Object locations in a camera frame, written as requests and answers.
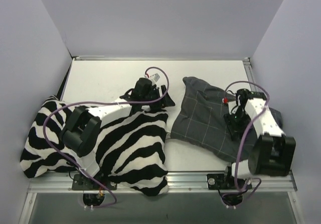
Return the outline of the dark grey checked pillowcase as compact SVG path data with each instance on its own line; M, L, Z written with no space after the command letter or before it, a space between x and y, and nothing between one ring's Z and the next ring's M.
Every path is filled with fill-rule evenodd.
M196 77L184 77L185 95L170 137L211 151L219 159L235 162L241 138L231 139L224 115L225 92Z

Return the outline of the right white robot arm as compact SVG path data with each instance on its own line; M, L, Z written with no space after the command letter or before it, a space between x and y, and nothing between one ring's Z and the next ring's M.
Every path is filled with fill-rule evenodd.
M274 119L267 94L240 89L235 100L228 102L228 108L224 120L231 139L240 140L240 145L231 171L222 176L223 184L234 188L240 178L287 176L296 141Z

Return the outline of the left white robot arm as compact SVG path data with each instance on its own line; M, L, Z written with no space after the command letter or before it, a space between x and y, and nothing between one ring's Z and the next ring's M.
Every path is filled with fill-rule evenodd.
M100 130L108 124L143 110L161 110L175 106L168 94L168 87L157 86L158 75L140 78L134 88L129 89L115 101L96 107L75 107L67 119L59 139L73 151L78 170L84 176L83 183L89 189L101 185L101 170L95 159L94 147Z

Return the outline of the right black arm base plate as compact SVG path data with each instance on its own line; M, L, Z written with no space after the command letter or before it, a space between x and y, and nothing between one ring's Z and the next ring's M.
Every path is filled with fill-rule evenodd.
M234 177L223 173L207 174L207 185L209 190L236 190Z

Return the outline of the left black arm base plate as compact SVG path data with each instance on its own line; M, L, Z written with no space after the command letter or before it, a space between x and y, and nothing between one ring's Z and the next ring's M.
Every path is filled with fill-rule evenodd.
M116 190L117 184L114 182L110 182L107 178L103 177L99 179L104 186L106 186L110 190ZM85 177L83 174L75 174L73 177L72 190L100 190L102 187L97 184L95 181L90 178Z

